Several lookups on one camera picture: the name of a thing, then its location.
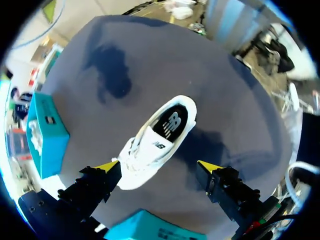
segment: white sneaker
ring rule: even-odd
[[[122,190],[139,188],[152,178],[181,145],[196,125],[195,102],[183,95],[168,101],[129,139],[117,158]]]

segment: person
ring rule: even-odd
[[[19,103],[15,104],[14,106],[14,115],[22,120],[22,121],[27,121],[27,116],[29,112],[29,105],[28,103],[31,102],[32,99],[32,93],[29,92],[24,92],[23,94],[20,95],[20,92],[17,87],[12,88],[10,92],[10,97]]]

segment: chair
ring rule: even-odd
[[[289,84],[288,92],[280,90],[280,93],[272,91],[271,94],[284,100],[284,104],[281,110],[282,112],[287,112],[290,110],[297,111],[300,108],[300,103],[301,105],[308,105],[307,103],[299,99],[296,86],[292,82]]]

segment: new balance logo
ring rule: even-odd
[[[175,111],[169,117],[168,122],[165,122],[162,125],[166,139],[170,137],[171,132],[174,132],[177,129],[177,127],[179,127],[180,123],[181,123],[181,118],[179,117],[178,113]]]
[[[157,148],[159,149],[164,149],[166,146],[161,144],[160,142],[156,141],[154,143],[152,143],[153,145],[155,145]]]

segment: white cable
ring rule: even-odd
[[[304,170],[307,170],[313,174],[320,174],[320,168],[317,167],[317,166],[313,166],[309,163],[306,163],[304,161],[296,161],[294,163],[292,163],[286,173],[285,173],[285,176],[284,176],[284,179],[285,179],[285,185],[286,185],[286,189],[288,190],[289,192],[289,195],[290,197],[292,198],[292,200],[294,201],[294,203],[299,207],[301,208],[303,206],[303,202],[300,200],[300,198],[297,196],[296,194],[296,191],[295,191],[295,188],[294,186],[292,185],[291,183],[291,180],[290,180],[290,177],[289,177],[289,171],[291,169],[294,169],[294,168],[300,168],[300,169],[304,169]]]
[[[22,48],[22,47],[24,47],[24,46],[26,46],[26,45],[29,45],[29,44],[31,44],[32,42],[38,40],[39,38],[43,37],[44,35],[46,35],[46,34],[54,27],[54,25],[58,22],[59,18],[60,18],[61,15],[62,15],[62,12],[63,12],[63,10],[64,10],[64,8],[65,8],[65,5],[66,5],[66,0],[63,0],[62,7],[61,7],[61,10],[60,10],[60,13],[59,13],[58,17],[57,17],[56,20],[48,27],[47,30],[45,30],[45,31],[44,31],[43,33],[41,33],[39,36],[37,36],[37,37],[35,37],[35,38],[33,38],[33,39],[29,40],[29,41],[26,41],[26,42],[24,42],[24,43],[21,43],[21,44],[19,44],[18,46],[13,46],[11,49],[12,49],[12,50],[16,50],[16,49]]]

